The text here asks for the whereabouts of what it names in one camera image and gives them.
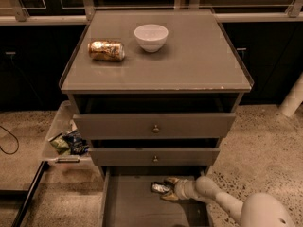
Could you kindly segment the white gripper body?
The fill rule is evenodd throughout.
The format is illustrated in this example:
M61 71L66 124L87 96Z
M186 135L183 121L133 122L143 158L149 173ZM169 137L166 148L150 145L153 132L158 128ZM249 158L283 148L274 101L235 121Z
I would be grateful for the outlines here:
M174 193L179 200L196 200L199 195L195 189L195 182L187 179L180 179L174 186Z

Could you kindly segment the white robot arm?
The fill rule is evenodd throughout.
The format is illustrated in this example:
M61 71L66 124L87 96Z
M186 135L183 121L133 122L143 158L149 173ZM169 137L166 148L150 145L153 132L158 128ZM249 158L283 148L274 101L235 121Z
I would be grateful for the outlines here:
M167 177L165 182L171 183L173 189L161 196L163 200L214 201L240 227L295 227L284 205L267 193L254 193L245 201L240 201L206 176L200 176L194 181Z

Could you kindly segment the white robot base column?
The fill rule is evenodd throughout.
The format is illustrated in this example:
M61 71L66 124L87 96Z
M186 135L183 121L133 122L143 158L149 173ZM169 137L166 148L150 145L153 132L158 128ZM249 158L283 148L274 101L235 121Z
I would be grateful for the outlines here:
M303 73L300 75L289 94L285 97L280 111L287 117L292 116L303 102Z

